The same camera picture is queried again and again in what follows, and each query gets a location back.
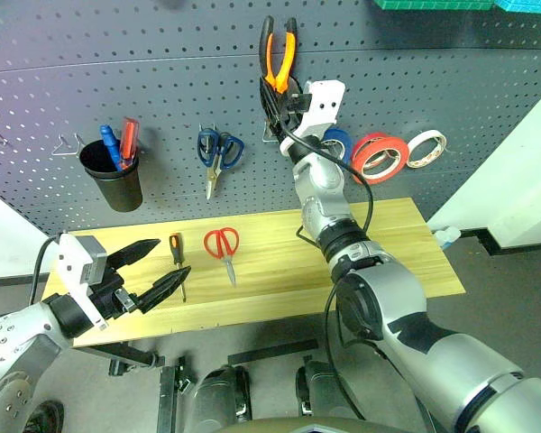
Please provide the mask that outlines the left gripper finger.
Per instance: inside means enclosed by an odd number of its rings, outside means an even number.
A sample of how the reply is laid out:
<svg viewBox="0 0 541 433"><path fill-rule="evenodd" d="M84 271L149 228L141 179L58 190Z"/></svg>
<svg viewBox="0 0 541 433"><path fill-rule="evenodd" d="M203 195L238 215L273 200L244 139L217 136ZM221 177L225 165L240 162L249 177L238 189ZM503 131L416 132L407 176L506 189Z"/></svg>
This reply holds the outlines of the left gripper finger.
<svg viewBox="0 0 541 433"><path fill-rule="evenodd" d="M131 265L144 258L160 243L160 239L136 241L107 256L106 266L117 271L125 265Z"/></svg>
<svg viewBox="0 0 541 433"><path fill-rule="evenodd" d="M157 307L182 285L190 272L191 267L186 266L156 280L147 291L137 297L137 308L142 314L146 314Z"/></svg>

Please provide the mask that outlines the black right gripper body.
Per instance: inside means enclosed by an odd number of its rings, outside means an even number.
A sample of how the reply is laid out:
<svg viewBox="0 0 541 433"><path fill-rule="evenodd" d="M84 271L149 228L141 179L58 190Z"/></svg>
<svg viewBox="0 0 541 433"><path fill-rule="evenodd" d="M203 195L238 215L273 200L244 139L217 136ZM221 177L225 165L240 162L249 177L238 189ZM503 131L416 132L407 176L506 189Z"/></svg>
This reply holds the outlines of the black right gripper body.
<svg viewBox="0 0 541 433"><path fill-rule="evenodd" d="M292 93L279 95L282 106L289 114L289 123L286 126L291 132L294 132L300 125L302 116L305 114L311 103L309 93Z"/></svg>

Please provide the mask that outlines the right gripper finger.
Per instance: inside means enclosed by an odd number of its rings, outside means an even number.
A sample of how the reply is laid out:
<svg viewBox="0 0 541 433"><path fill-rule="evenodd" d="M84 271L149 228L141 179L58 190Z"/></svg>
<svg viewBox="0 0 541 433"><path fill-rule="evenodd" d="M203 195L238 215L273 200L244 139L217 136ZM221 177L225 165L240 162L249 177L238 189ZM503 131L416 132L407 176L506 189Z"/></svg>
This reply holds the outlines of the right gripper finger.
<svg viewBox="0 0 541 433"><path fill-rule="evenodd" d="M282 106L277 93L272 88L266 88L266 107L269 128L272 132L282 132L289 123L289 114Z"/></svg>
<svg viewBox="0 0 541 433"><path fill-rule="evenodd" d="M271 85L264 79L260 78L260 96L263 111L267 119L267 126L272 132L280 132L280 109L275 96L275 91Z"/></svg>

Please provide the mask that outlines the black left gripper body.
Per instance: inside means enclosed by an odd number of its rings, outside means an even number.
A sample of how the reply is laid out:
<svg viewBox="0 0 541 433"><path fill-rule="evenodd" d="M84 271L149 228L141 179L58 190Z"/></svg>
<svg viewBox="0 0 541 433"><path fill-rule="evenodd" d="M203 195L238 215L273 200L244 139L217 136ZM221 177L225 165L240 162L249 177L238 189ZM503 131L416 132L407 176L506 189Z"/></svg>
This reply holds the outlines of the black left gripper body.
<svg viewBox="0 0 541 433"><path fill-rule="evenodd" d="M124 288L124 279L113 268L105 269L102 280L88 287L88 297L103 318L119 318L139 308L136 295Z"/></svg>

